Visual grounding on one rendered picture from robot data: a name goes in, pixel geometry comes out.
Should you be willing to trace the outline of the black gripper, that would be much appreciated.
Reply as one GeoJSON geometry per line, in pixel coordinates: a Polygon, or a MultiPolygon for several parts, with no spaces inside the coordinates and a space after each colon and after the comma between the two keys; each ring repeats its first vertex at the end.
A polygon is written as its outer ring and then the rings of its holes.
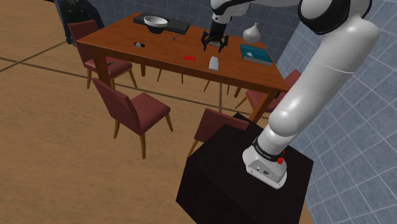
{"type": "Polygon", "coordinates": [[[203,50],[206,51],[207,45],[211,41],[219,42],[218,52],[220,53],[222,49],[228,44],[229,35],[224,34],[225,29],[226,29],[226,24],[219,24],[217,22],[212,22],[210,32],[204,30],[201,37],[203,50]]]}

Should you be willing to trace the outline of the white round vase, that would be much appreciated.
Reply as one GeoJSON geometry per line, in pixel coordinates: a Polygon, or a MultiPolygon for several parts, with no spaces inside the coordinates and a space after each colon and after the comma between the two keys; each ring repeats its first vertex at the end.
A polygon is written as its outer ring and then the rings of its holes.
{"type": "Polygon", "coordinates": [[[261,38],[261,33],[258,29],[258,22],[255,22],[254,25],[243,32],[243,39],[248,44],[255,44],[261,38]]]}

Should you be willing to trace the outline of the black flat tray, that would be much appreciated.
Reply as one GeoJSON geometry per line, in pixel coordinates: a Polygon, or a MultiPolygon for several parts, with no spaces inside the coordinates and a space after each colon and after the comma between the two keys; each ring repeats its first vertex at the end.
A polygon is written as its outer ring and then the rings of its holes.
{"type": "Polygon", "coordinates": [[[167,27],[165,28],[166,31],[175,32],[178,34],[185,35],[187,30],[190,28],[190,23],[184,22],[181,20],[176,20],[173,18],[163,17],[160,15],[144,12],[136,17],[134,17],[134,22],[137,24],[144,25],[144,17],[146,16],[156,16],[160,18],[164,18],[168,21],[167,27]]]}

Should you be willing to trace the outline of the teal book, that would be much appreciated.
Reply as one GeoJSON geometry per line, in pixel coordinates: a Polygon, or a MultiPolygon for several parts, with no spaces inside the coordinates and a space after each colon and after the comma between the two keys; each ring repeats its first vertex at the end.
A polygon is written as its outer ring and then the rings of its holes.
{"type": "Polygon", "coordinates": [[[241,44],[240,51],[244,60],[263,64],[266,66],[271,66],[273,64],[270,55],[264,48],[241,44]]]}

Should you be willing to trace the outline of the dark red dining chair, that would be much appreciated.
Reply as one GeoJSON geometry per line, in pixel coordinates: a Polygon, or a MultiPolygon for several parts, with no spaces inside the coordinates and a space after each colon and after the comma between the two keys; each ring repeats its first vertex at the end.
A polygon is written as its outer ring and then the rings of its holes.
{"type": "Polygon", "coordinates": [[[117,138],[120,125],[126,126],[139,136],[141,155],[145,159],[145,133],[163,118],[166,119],[172,130],[171,108],[144,92],[134,98],[129,98],[98,78],[93,78],[92,81],[104,101],[109,115],[115,119],[113,137],[117,138]]]}
{"type": "MultiPolygon", "coordinates": [[[[295,69],[293,70],[286,78],[285,82],[288,88],[290,89],[296,81],[299,79],[301,76],[301,73],[295,69]]],[[[286,95],[285,92],[279,92],[272,100],[272,102],[269,104],[268,108],[266,109],[266,113],[271,113],[273,110],[277,107],[277,105],[281,102],[283,97],[286,95]]],[[[251,108],[254,109],[257,107],[257,105],[260,102],[260,99],[262,98],[263,93],[257,92],[254,90],[247,90],[246,95],[243,97],[243,99],[236,105],[235,109],[237,109],[245,100],[248,100],[251,108]]]]}
{"type": "MultiPolygon", "coordinates": [[[[83,66],[87,69],[87,89],[90,88],[90,83],[92,79],[92,73],[97,72],[94,60],[92,59],[92,54],[87,46],[81,45],[76,41],[83,38],[99,28],[95,20],[89,20],[86,22],[77,22],[68,24],[68,28],[71,32],[71,36],[75,40],[75,45],[78,49],[83,66]]],[[[134,86],[137,88],[137,83],[132,72],[132,64],[125,60],[115,59],[112,57],[106,57],[108,63],[109,77],[111,80],[111,87],[115,88],[115,78],[129,73],[134,86]]]]}
{"type": "MultiPolygon", "coordinates": [[[[161,74],[162,74],[162,69],[159,69],[158,76],[157,76],[157,81],[159,81],[161,74]]],[[[184,83],[183,74],[181,74],[181,83],[182,84],[184,83]]]]}
{"type": "Polygon", "coordinates": [[[193,153],[198,142],[206,142],[224,125],[229,125],[240,130],[246,130],[249,122],[234,118],[229,115],[225,115],[209,108],[205,108],[204,114],[202,115],[202,118],[194,136],[193,145],[187,157],[189,157],[193,153]]]}
{"type": "MultiPolygon", "coordinates": [[[[207,88],[208,88],[210,82],[211,82],[211,80],[207,80],[207,82],[206,82],[206,84],[205,84],[205,87],[204,87],[204,89],[203,89],[203,92],[205,92],[205,91],[207,90],[207,88]]],[[[219,95],[221,95],[221,94],[222,94],[222,90],[223,90],[223,85],[224,85],[224,83],[217,83],[217,85],[219,85],[219,88],[218,88],[219,91],[218,91],[218,93],[219,93],[219,95]]],[[[230,91],[230,85],[226,85],[226,95],[229,94],[229,91],[230,91]]]]}

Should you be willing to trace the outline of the brown wooden dining table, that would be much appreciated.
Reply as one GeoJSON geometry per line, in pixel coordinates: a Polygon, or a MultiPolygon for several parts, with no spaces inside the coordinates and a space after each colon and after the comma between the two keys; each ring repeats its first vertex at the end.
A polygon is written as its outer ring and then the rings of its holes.
{"type": "Polygon", "coordinates": [[[259,105],[249,117],[254,123],[261,118],[278,92],[288,91],[276,65],[264,66],[243,60],[240,45],[244,40],[240,37],[230,36],[227,46],[220,53],[212,45],[204,51],[200,41],[203,28],[190,26],[185,35],[178,35],[173,41],[175,33],[164,31],[153,34],[145,26],[134,23],[133,19],[134,16],[130,15],[78,40],[79,44],[89,47],[97,74],[107,85],[111,82],[106,57],[112,57],[263,92],[259,105]],[[138,48],[134,42],[143,43],[145,47],[138,48]],[[196,60],[186,60],[184,55],[196,60]],[[218,58],[218,71],[209,70],[212,56],[218,58]]]}

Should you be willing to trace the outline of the white and black bowl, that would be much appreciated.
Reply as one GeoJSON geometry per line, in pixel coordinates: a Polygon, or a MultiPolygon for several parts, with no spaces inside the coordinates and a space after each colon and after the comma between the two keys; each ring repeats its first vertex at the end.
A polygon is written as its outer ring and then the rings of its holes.
{"type": "Polygon", "coordinates": [[[144,17],[144,23],[148,30],[154,34],[161,34],[168,26],[168,21],[164,18],[157,16],[146,16],[144,17]]]}

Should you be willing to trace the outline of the dark potted plant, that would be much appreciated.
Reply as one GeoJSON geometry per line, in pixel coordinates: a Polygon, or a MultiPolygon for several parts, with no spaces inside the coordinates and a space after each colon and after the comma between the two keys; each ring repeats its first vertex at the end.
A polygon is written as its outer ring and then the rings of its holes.
{"type": "Polygon", "coordinates": [[[54,0],[54,2],[69,45],[76,46],[68,24],[95,20],[98,28],[104,27],[99,12],[88,0],[54,0]]]}

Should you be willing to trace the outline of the black robot stand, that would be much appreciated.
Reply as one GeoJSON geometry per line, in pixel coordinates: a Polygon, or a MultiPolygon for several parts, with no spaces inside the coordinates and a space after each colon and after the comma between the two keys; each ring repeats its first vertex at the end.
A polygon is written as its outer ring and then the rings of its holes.
{"type": "Polygon", "coordinates": [[[176,201],[197,224],[299,224],[313,160],[287,146],[286,182],[272,188],[248,173],[243,151],[262,128],[224,125],[186,161],[176,201]]]}

